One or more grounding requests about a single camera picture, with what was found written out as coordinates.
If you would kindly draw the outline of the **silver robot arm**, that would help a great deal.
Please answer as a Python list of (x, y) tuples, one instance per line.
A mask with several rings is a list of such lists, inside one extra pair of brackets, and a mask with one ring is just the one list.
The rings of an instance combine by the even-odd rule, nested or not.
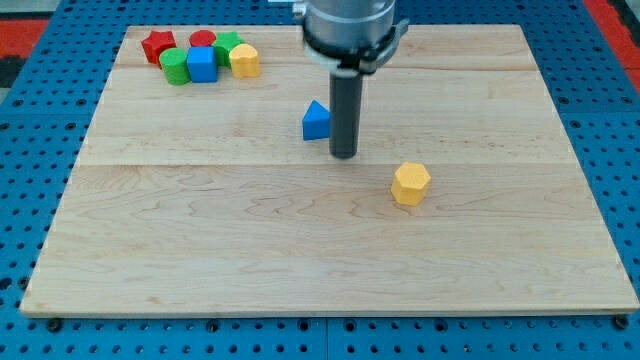
[(409, 21), (394, 21), (395, 0), (299, 0), (305, 53), (330, 75), (371, 75), (396, 53)]

